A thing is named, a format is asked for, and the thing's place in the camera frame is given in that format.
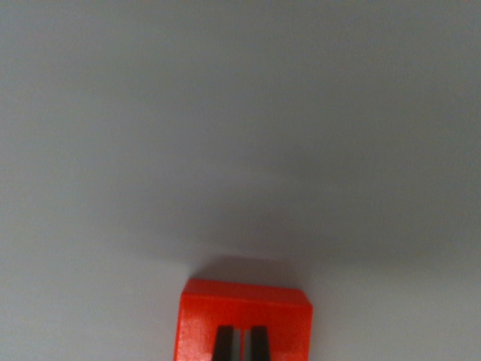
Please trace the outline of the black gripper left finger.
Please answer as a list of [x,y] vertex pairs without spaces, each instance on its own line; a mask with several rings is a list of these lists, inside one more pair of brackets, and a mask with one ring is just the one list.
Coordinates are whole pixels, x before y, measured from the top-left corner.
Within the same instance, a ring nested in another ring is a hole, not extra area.
[[241,360],[241,331],[239,329],[226,325],[217,327],[211,360]]

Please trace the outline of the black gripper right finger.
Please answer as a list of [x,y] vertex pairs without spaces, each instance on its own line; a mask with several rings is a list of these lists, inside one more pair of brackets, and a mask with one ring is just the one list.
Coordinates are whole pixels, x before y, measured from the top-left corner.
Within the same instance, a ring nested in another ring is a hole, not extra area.
[[253,326],[244,333],[244,361],[271,361],[266,326]]

